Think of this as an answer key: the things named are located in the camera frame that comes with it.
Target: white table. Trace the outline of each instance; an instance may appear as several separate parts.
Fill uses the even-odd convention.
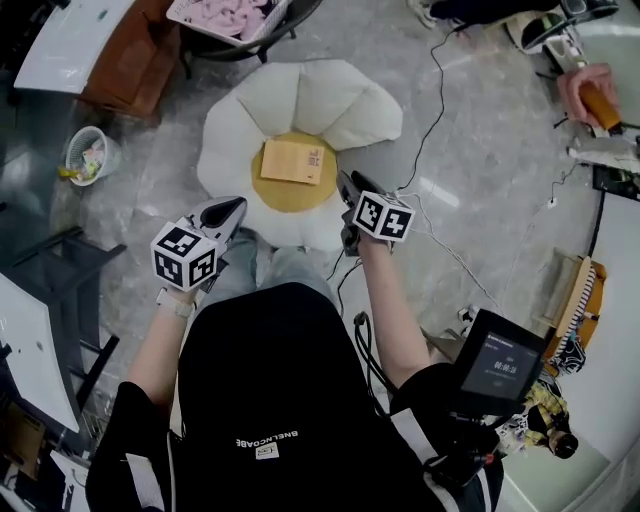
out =
[[[56,7],[14,87],[81,94],[109,37],[134,0],[71,0]]]
[[[78,432],[60,374],[48,307],[0,274],[0,337],[11,346],[7,364],[20,396]]]

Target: small trash bin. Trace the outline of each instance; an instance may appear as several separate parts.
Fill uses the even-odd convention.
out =
[[[104,132],[95,126],[87,126],[73,136],[67,149],[67,169],[81,169],[84,167],[82,153],[91,148],[91,145],[98,139],[102,139],[104,145],[104,161],[102,167],[96,175],[90,180],[81,181],[77,178],[71,178],[71,181],[79,187],[91,185],[96,180],[104,178],[115,172],[120,167],[122,160],[122,149],[120,145],[112,138],[107,137]]]

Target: white cable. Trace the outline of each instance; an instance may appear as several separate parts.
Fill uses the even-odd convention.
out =
[[[449,254],[451,254],[451,256],[453,256],[456,259],[456,261],[458,261],[458,263],[460,263],[460,265],[462,265],[462,268],[467,271],[467,273],[469,274],[471,279],[473,279],[473,282],[478,285],[478,287],[484,292],[484,294],[487,297],[489,297],[489,300],[491,300],[491,302],[493,302],[493,304],[498,308],[498,311],[500,311],[500,314],[502,316],[505,316],[502,307],[500,306],[500,304],[498,304],[498,301],[493,297],[493,295],[491,295],[489,293],[489,291],[484,286],[482,286],[482,284],[480,283],[478,278],[471,271],[471,269],[465,263],[465,261],[451,247],[449,247],[444,242],[441,242],[440,240],[438,240],[438,238],[436,237],[435,233],[433,232],[433,222],[431,222],[431,219],[427,215],[427,212],[425,211],[424,206],[422,205],[422,197],[420,196],[420,194],[418,194],[416,192],[412,192],[410,194],[398,194],[398,197],[409,197],[409,196],[415,196],[415,197],[418,198],[418,204],[420,205],[420,210],[422,211],[422,215],[424,215],[424,218],[428,223],[428,229],[429,229],[429,231],[419,231],[417,229],[412,229],[411,228],[411,231],[414,231],[416,233],[421,233],[423,235],[429,236],[435,243],[437,243],[445,251],[447,251]]]
[[[509,269],[509,275],[507,276],[507,280],[504,283],[504,286],[502,287],[502,304],[504,304],[504,299],[507,297],[507,290],[509,289],[509,283],[511,282],[511,276],[513,276],[513,271],[516,268],[516,264],[518,263],[518,260],[520,259],[520,253],[522,252],[522,247],[524,247],[524,242],[527,240],[527,237],[529,236],[529,230],[532,227],[535,226],[534,221],[536,219],[536,216],[540,213],[540,211],[542,211],[543,207],[544,207],[544,204],[540,205],[540,207],[536,210],[536,213],[534,213],[533,217],[531,217],[531,222],[527,226],[527,229],[525,230],[524,235],[522,235],[522,240],[520,240],[520,245],[518,246],[518,251],[516,252],[516,257],[513,258],[513,261],[511,262],[511,268]]]

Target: white wall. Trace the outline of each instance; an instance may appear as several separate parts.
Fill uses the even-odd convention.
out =
[[[505,473],[529,501],[528,507],[518,508],[520,512],[562,510],[607,468],[609,461],[579,434],[576,436],[580,447],[570,459],[554,457],[546,448],[529,448],[504,460]]]
[[[620,482],[640,474],[640,203],[606,196],[593,259],[608,273],[599,326],[582,371],[560,379],[580,448],[566,461],[534,449],[507,457],[503,501],[518,512],[617,512],[625,498],[616,494],[637,490]]]
[[[632,0],[618,0],[614,16],[578,25],[590,62],[607,62],[620,98],[622,119],[640,125],[640,9]]]
[[[617,464],[640,435],[640,203],[607,195],[593,259],[609,274],[600,322],[561,384],[572,427]]]

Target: black t-shirt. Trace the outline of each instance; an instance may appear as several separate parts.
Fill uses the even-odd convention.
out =
[[[412,411],[436,451],[451,442],[438,400],[447,370],[418,372],[391,403],[392,413]],[[121,384],[89,473],[92,510],[140,510],[127,453],[150,460],[166,511],[170,458],[178,510],[344,501],[444,510],[442,489],[434,493],[412,448],[376,415],[335,307],[304,285],[207,307],[180,357],[178,389],[185,435],[168,450],[168,420],[140,388]],[[495,509],[500,461],[484,472],[445,494],[461,510]]]

